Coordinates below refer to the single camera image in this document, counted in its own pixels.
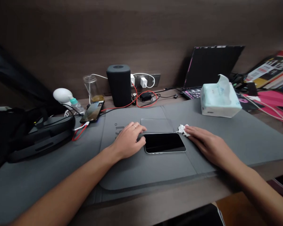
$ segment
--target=rgb keyboard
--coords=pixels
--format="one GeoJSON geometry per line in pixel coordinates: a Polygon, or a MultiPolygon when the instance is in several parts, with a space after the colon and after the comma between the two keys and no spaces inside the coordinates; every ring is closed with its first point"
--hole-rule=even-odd
{"type": "Polygon", "coordinates": [[[182,94],[188,99],[196,99],[200,97],[200,89],[188,89],[183,91],[182,94]]]}

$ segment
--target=wooden wall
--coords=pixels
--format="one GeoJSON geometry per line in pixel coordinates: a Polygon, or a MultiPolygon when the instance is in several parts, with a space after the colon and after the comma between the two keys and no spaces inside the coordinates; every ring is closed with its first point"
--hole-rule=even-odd
{"type": "Polygon", "coordinates": [[[78,99],[88,97],[82,77],[110,64],[160,73],[164,88],[182,81],[194,46],[246,45],[240,73],[283,49],[283,0],[0,0],[0,44],[51,91],[78,99]]]}

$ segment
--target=right hand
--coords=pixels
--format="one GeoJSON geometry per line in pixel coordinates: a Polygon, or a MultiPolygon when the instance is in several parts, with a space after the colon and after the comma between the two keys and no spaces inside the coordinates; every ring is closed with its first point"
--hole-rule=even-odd
{"type": "Polygon", "coordinates": [[[186,126],[185,131],[191,135],[188,138],[197,145],[204,156],[226,172],[244,165],[221,137],[194,126],[186,126]]]}
{"type": "Polygon", "coordinates": [[[145,137],[137,142],[137,137],[143,131],[147,131],[146,127],[138,122],[130,122],[117,136],[113,144],[107,147],[110,153],[113,153],[115,160],[128,158],[138,152],[145,145],[145,137]]]}

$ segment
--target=tissue box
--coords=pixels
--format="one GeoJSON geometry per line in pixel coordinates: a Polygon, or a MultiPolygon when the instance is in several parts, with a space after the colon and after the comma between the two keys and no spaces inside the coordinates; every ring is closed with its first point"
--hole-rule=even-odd
{"type": "Polygon", "coordinates": [[[202,86],[200,98],[203,115],[231,118],[242,109],[233,85],[221,74],[217,83],[202,86]]]}

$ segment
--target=desk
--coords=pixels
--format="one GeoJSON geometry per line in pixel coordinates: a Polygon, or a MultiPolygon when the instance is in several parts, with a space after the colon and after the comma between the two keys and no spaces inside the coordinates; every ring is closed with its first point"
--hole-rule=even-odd
{"type": "MultiPolygon", "coordinates": [[[[161,94],[171,96],[176,93],[177,90],[168,90],[161,94]]],[[[160,98],[155,105],[185,100],[180,95],[177,99],[160,98]]],[[[88,99],[79,101],[84,106],[88,104],[88,99]]],[[[112,97],[105,97],[104,107],[114,107],[112,97]]],[[[258,110],[252,111],[251,114],[283,134],[282,122],[258,110]]],[[[256,166],[254,169],[265,180],[270,180],[283,174],[283,160],[256,166]]],[[[70,225],[153,225],[238,191],[239,187],[232,179],[220,172],[215,177],[166,186],[159,191],[83,207],[70,225]]]]}

